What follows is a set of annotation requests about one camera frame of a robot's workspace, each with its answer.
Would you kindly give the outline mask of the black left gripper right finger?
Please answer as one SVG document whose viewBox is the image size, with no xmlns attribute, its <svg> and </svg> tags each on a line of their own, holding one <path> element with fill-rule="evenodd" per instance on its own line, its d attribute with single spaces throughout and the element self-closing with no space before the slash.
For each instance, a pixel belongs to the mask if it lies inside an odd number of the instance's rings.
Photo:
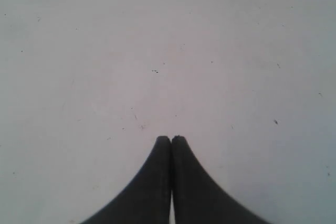
<svg viewBox="0 0 336 224">
<path fill-rule="evenodd" d="M 183 136 L 171 141 L 171 188 L 176 223 L 267 223 L 210 177 Z"/>
</svg>

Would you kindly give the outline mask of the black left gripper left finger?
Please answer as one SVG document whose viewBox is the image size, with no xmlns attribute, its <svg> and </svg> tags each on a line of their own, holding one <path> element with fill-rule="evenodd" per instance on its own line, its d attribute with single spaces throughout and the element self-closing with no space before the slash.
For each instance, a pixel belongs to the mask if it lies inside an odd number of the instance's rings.
<svg viewBox="0 0 336 224">
<path fill-rule="evenodd" d="M 83 223 L 169 223 L 170 161 L 171 141 L 159 136 L 129 184 Z"/>
</svg>

